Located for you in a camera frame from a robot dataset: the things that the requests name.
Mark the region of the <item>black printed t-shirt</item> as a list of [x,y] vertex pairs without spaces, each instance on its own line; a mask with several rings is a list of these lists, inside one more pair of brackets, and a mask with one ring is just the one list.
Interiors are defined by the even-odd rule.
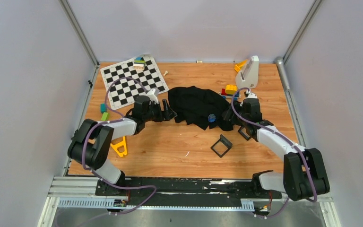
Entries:
[[[195,86],[174,87],[168,91],[168,102],[177,113],[176,123],[185,121],[188,125],[194,124],[203,130],[215,127],[223,131],[233,130],[233,124],[222,118],[222,113],[228,109],[230,103],[213,90]],[[210,114],[216,116],[213,123],[208,122]]]

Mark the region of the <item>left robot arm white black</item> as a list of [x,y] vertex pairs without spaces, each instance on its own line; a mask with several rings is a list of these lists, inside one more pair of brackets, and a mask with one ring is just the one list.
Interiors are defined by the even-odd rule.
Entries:
[[139,134],[146,122],[165,122],[177,116],[167,100],[159,103],[146,95],[138,96],[134,106],[125,117],[114,121],[94,121],[86,119],[75,131],[68,148],[68,157],[85,165],[108,184],[114,195],[125,192],[124,173],[116,168],[108,158],[113,140]]

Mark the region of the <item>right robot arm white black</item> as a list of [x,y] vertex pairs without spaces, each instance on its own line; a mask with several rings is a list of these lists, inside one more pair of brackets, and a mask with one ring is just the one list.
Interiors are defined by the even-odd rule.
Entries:
[[282,173],[267,170],[253,174],[253,195],[261,198],[273,190],[299,201],[329,193],[330,184],[321,152],[294,143],[273,123],[264,120],[257,98],[232,101],[222,117],[233,125],[239,125],[248,135],[247,139],[266,146],[283,161]]

